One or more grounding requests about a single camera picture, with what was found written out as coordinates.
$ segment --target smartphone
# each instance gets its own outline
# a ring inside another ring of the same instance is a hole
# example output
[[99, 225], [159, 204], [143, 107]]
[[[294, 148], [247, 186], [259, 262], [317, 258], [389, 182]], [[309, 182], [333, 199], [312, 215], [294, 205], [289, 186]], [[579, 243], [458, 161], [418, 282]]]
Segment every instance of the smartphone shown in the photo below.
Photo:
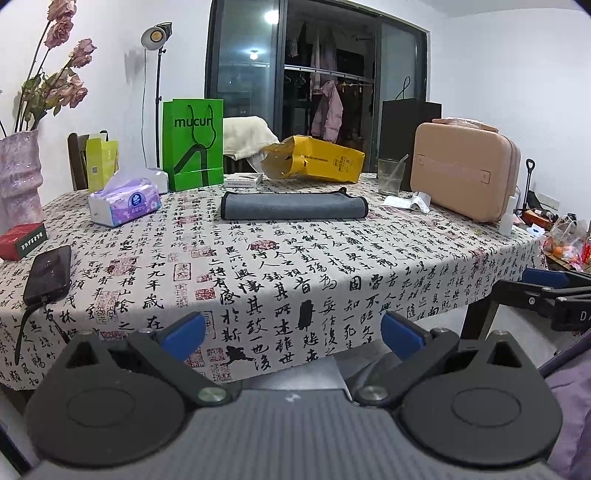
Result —
[[22, 295], [25, 305], [51, 303], [64, 297], [70, 291], [71, 259], [70, 245], [37, 255]]

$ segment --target pink jacket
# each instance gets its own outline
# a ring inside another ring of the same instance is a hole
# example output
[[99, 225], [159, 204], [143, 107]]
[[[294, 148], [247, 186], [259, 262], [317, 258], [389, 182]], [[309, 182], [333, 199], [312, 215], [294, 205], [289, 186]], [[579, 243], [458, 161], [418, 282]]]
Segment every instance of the pink jacket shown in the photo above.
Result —
[[312, 135], [335, 143], [343, 124], [343, 103], [335, 80], [326, 82], [321, 90], [323, 97], [312, 122]]

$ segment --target gray towel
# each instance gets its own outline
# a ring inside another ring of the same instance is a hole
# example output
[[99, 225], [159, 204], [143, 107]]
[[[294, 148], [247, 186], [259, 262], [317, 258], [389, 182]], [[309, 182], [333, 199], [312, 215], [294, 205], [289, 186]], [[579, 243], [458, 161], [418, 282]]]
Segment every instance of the gray towel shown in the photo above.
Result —
[[222, 198], [223, 220], [330, 220], [365, 218], [368, 202], [346, 188], [330, 193], [233, 193]]

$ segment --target table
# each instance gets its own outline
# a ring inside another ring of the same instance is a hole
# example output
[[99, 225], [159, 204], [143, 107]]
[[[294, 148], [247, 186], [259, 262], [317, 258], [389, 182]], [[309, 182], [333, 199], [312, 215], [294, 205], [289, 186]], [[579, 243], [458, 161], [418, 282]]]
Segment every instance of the table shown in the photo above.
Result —
[[[264, 181], [263, 192], [335, 191], [315, 181]], [[540, 265], [540, 246], [508, 239], [436, 207], [428, 215], [380, 206], [375, 175], [347, 186], [370, 204], [364, 220], [224, 222], [213, 186], [163, 196], [163, 208], [116, 229], [90, 221], [87, 192], [45, 208], [49, 241], [72, 246], [72, 286], [31, 316], [21, 363], [14, 345], [34, 255], [0, 268], [0, 381], [35, 388], [69, 336], [104, 339], [161, 329], [192, 310], [207, 320], [187, 361], [218, 382], [277, 371], [380, 337], [384, 312], [418, 320], [485, 297], [494, 282]]]

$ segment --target pink suitcase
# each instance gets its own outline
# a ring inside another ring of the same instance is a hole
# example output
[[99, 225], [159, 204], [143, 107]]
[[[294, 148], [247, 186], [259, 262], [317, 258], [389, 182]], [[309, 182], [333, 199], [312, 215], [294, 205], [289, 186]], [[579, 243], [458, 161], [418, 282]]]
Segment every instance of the pink suitcase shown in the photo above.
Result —
[[494, 127], [456, 122], [419, 125], [411, 188], [476, 222], [498, 222], [515, 194], [521, 152]]

